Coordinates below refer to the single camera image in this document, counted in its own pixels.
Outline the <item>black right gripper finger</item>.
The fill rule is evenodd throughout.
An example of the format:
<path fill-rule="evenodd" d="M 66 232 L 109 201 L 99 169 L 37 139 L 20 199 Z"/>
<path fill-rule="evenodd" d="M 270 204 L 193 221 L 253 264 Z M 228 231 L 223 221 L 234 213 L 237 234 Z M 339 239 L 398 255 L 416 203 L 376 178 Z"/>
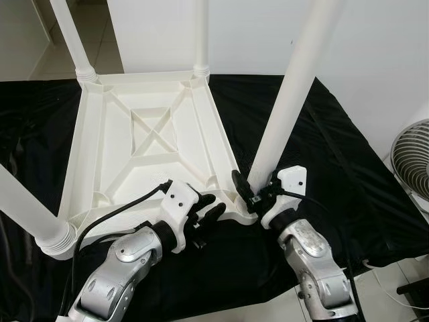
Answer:
<path fill-rule="evenodd" d="M 256 205 L 258 203 L 257 195 L 255 195 L 245 175 L 242 175 L 239 170 L 232 171 L 233 184 L 237 193 L 246 205 Z"/>

